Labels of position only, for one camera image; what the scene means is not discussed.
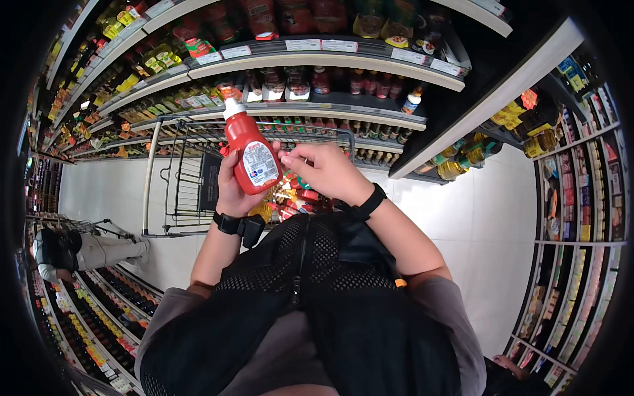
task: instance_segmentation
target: black jacket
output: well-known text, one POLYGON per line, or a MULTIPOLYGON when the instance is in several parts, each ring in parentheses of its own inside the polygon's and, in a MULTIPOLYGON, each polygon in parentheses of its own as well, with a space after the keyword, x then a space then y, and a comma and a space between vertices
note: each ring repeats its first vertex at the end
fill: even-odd
POLYGON ((293 216, 225 268, 207 301, 158 331, 141 362, 144 391, 218 394, 290 307, 305 310, 341 395, 460 395, 444 329, 396 288, 393 265, 364 222, 293 216))

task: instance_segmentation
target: left hand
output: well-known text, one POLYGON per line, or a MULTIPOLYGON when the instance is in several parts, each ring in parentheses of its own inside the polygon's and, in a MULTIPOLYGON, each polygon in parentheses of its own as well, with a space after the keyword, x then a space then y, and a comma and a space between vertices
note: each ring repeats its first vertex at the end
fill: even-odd
MULTIPOLYGON (((280 150, 280 142, 273 142, 274 155, 280 150)), ((233 168, 238 165, 238 152, 233 150, 231 154, 223 158, 218 172, 218 203, 216 212, 231 217, 245 217, 260 201, 266 197, 268 190, 257 195, 248 195, 244 192, 238 179, 233 173, 233 168)))

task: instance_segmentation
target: sleeve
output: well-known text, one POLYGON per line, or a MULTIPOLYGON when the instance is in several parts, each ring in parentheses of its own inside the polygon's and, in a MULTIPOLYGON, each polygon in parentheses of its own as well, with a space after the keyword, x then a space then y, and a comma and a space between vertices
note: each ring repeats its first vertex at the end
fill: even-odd
POLYGON ((486 388, 486 366, 458 285, 432 276, 411 291, 410 297, 446 328, 460 368, 462 396, 481 396, 486 388))
POLYGON ((134 375, 139 378, 141 372, 141 359, 148 349, 148 346, 152 342, 154 334, 169 321, 175 317, 184 314, 200 303, 205 301, 205 298, 199 294, 189 292, 187 290, 179 288, 169 288, 165 290, 165 294, 158 305, 158 308, 152 316, 148 327, 145 329, 143 338, 141 339, 141 345, 136 354, 136 360, 134 361, 134 375))
POLYGON ((40 276, 45 281, 49 281, 50 283, 57 283, 57 272, 55 267, 49 264, 38 264, 37 270, 40 272, 40 276))

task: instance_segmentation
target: black wristband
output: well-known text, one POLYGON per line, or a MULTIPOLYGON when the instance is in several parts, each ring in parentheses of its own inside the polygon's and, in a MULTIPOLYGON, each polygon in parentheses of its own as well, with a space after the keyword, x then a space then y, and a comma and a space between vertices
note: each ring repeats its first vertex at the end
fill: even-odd
POLYGON ((374 184, 374 192, 367 201, 365 201, 360 207, 353 206, 350 208, 350 214, 355 218, 367 221, 370 219, 370 214, 387 198, 385 191, 377 183, 374 184))

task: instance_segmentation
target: white bottle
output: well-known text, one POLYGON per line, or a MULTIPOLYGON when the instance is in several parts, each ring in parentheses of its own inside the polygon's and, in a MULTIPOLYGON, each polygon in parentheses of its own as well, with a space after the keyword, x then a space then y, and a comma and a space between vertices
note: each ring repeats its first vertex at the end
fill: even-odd
POLYGON ((422 95, 423 89, 421 87, 417 87, 414 92, 407 95, 407 100, 403 103, 403 107, 401 111, 405 114, 412 114, 416 107, 420 104, 420 95, 422 95))

